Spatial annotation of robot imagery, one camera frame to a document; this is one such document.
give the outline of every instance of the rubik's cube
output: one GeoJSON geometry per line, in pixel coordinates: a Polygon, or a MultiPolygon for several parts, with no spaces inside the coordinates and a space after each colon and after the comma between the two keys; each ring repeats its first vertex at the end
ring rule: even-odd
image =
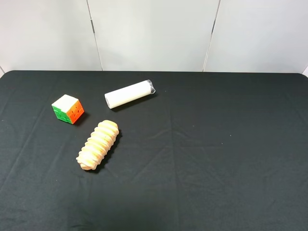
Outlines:
{"type": "Polygon", "coordinates": [[[78,99],[64,95],[52,105],[53,111],[59,120],[74,124],[85,112],[78,99]]]}

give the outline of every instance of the foam roll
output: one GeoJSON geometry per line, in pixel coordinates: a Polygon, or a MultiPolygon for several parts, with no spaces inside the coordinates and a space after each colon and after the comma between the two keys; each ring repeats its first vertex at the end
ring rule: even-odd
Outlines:
{"type": "Polygon", "coordinates": [[[105,94],[105,99],[110,109],[139,99],[143,96],[154,94],[155,89],[151,80],[130,85],[119,90],[115,90],[105,94]]]}
{"type": "Polygon", "coordinates": [[[95,170],[114,144],[118,134],[116,123],[109,120],[99,123],[76,158],[80,167],[83,170],[95,170]]]}

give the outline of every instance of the white wall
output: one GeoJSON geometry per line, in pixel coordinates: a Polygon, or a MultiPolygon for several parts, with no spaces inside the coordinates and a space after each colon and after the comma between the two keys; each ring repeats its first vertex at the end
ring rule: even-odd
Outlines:
{"type": "Polygon", "coordinates": [[[218,0],[89,0],[103,70],[202,71],[218,0]]]}
{"type": "Polygon", "coordinates": [[[10,70],[101,70],[86,0],[0,3],[0,64],[10,70]]]}
{"type": "Polygon", "coordinates": [[[307,28],[307,0],[222,0],[205,71],[302,73],[307,28]]]}
{"type": "Polygon", "coordinates": [[[306,70],[303,72],[303,75],[308,77],[308,67],[306,68],[306,70]]]}

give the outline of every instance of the black tablecloth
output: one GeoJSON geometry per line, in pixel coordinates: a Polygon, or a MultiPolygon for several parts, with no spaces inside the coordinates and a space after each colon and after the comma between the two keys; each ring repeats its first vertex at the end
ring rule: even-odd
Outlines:
{"type": "Polygon", "coordinates": [[[13,71],[0,79],[1,231],[306,231],[308,78],[299,74],[13,71]],[[110,110],[146,79],[156,94],[110,110]],[[71,125],[51,104],[68,94],[71,125]],[[120,135],[95,171],[97,124],[120,135]]]}

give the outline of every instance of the white cylinder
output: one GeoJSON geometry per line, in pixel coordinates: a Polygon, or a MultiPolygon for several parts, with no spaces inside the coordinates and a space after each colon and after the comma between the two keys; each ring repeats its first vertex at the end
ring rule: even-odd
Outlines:
{"type": "Polygon", "coordinates": [[[122,104],[139,99],[143,96],[154,94],[155,89],[150,80],[130,85],[119,90],[105,94],[105,99],[110,109],[122,104]]]}

